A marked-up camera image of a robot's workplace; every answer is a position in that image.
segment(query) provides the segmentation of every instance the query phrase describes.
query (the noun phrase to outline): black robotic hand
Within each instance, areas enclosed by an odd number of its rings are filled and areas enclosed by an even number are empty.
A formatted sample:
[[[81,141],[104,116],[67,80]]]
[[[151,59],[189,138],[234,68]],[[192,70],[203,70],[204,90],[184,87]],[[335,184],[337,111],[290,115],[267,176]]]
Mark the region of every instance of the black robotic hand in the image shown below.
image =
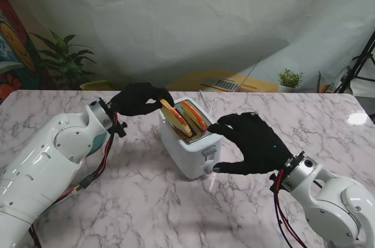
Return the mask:
[[[149,99],[156,102],[146,103]],[[165,88],[153,87],[150,83],[133,83],[114,96],[110,101],[111,109],[125,116],[148,114],[162,107],[159,100],[165,99],[175,106],[172,96]]]
[[[244,155],[242,162],[217,163],[213,167],[214,172],[266,174],[280,170],[286,161],[293,157],[274,130],[256,113],[225,115],[208,130],[234,142]]]

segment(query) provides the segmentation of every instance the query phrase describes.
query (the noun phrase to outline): marble table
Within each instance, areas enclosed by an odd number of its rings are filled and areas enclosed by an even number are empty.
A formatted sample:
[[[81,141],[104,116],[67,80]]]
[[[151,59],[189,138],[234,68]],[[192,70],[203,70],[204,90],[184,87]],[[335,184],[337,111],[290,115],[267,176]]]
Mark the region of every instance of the marble table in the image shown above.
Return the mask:
[[[17,91],[0,106],[0,169],[52,116],[79,112],[97,97],[116,92]],[[208,109],[196,92],[189,96]],[[304,150],[331,171],[350,176],[375,194],[375,125],[347,94],[205,93],[218,119],[257,111],[289,149]],[[121,117],[127,136],[116,138],[108,167],[85,191],[48,209],[37,221],[43,248],[265,248],[286,247],[277,226],[269,175],[211,174],[188,180],[158,133],[158,113]],[[86,158],[75,181],[91,172],[101,151]],[[222,161],[241,152],[223,140]],[[322,239],[300,205],[281,193],[281,206],[308,247]],[[22,247],[32,247],[25,237]]]

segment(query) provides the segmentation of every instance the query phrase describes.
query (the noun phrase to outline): toaster slot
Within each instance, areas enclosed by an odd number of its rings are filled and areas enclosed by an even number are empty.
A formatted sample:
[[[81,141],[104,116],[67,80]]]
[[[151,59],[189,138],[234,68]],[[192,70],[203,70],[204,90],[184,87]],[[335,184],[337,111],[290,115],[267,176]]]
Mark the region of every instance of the toaster slot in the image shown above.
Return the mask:
[[[196,109],[196,111],[202,116],[202,119],[204,123],[209,126],[211,125],[211,122],[206,118],[204,114],[198,110],[191,101],[186,100],[187,103],[189,103],[192,107]],[[188,137],[184,132],[182,132],[180,129],[176,128],[174,125],[169,123],[169,125],[172,127],[172,129],[177,133],[177,135],[184,140],[187,144],[193,144],[194,142],[201,140],[204,137],[207,137],[211,133],[208,131],[203,132],[201,129],[201,126],[197,125],[187,114],[185,114],[184,110],[182,109],[182,103],[176,103],[175,104],[175,110],[182,116],[182,118],[185,119],[187,124],[189,125],[189,128],[192,131],[192,136]]]

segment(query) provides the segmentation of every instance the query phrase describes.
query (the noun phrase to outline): white toaster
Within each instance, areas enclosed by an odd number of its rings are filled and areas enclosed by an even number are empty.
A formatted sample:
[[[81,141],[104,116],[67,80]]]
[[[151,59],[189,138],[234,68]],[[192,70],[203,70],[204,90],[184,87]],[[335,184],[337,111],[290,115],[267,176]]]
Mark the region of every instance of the white toaster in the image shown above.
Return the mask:
[[[183,174],[190,179],[195,179],[203,174],[210,174],[213,166],[219,161],[222,136],[208,131],[202,132],[182,110],[181,101],[183,100],[198,111],[207,126],[214,124],[215,121],[192,98],[182,97],[175,100],[175,109],[192,130],[193,135],[188,137],[169,123],[159,111],[160,135],[166,150]]]

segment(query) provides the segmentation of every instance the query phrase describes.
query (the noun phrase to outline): green plant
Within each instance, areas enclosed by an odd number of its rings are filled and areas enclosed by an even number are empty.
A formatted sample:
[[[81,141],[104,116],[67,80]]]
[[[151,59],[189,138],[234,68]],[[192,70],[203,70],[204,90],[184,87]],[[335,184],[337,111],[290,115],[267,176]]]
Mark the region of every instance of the green plant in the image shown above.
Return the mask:
[[[278,75],[280,85],[290,88],[297,88],[302,82],[301,79],[304,73],[300,72],[296,74],[285,68],[285,70],[281,73],[278,73]]]
[[[43,38],[37,34],[33,34],[35,37],[39,38],[46,44],[46,46],[51,50],[40,50],[40,53],[43,53],[46,56],[51,57],[52,59],[42,59],[39,63],[40,67],[46,67],[50,70],[55,70],[59,75],[52,76],[56,81],[64,81],[58,84],[58,87],[64,87],[66,84],[72,90],[79,90],[80,84],[88,82],[85,78],[86,75],[94,75],[95,73],[89,72],[83,69],[82,60],[87,59],[96,64],[95,61],[87,57],[87,54],[93,55],[94,53],[90,50],[80,50],[76,53],[70,53],[70,47],[72,46],[81,46],[83,45],[74,45],[69,44],[69,42],[75,37],[75,35],[69,35],[65,38],[61,38],[56,33],[50,30],[52,36],[56,40],[56,43]]]

